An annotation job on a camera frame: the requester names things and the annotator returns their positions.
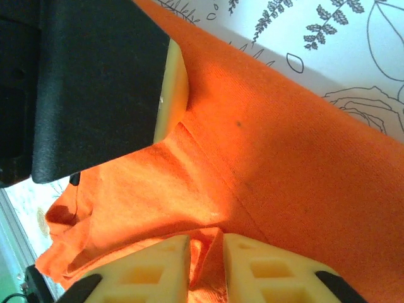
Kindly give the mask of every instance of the orange cloth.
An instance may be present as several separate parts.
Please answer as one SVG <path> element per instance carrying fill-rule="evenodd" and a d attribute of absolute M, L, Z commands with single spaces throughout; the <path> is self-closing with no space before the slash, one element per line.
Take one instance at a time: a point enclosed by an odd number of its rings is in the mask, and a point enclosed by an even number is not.
<path fill-rule="evenodd" d="M 225 302 L 222 233 L 324 262 L 370 302 L 404 298 L 404 146 L 149 0 L 181 46 L 189 108 L 163 143 L 84 171 L 37 267 L 69 287 L 192 235 L 190 302 Z"/>

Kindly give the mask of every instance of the yellow plastic block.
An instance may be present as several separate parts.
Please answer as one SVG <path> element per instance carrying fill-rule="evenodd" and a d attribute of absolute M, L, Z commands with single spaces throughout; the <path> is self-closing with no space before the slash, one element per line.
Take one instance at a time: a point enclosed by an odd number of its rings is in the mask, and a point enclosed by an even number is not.
<path fill-rule="evenodd" d="M 237 234 L 225 234 L 229 303 L 340 303 L 315 276 L 330 267 Z"/>
<path fill-rule="evenodd" d="M 191 262 L 189 237 L 177 235 L 86 276 L 102 275 L 86 303 L 185 303 Z"/>
<path fill-rule="evenodd" d="M 162 141 L 184 116 L 188 103 L 188 76 L 178 44 L 170 40 L 158 105 L 154 143 Z"/>

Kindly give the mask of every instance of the black cable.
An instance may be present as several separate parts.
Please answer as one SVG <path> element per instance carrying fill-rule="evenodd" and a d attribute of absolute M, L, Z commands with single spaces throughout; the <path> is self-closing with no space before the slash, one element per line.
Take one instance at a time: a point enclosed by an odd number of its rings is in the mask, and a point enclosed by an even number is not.
<path fill-rule="evenodd" d="M 11 295 L 7 296 L 3 301 L 1 301 L 1 303 L 7 303 L 11 298 L 14 298 L 14 297 L 22 297 L 22 298 L 25 298 L 25 300 L 27 299 L 26 295 L 23 295 L 23 294 L 11 294 Z"/>

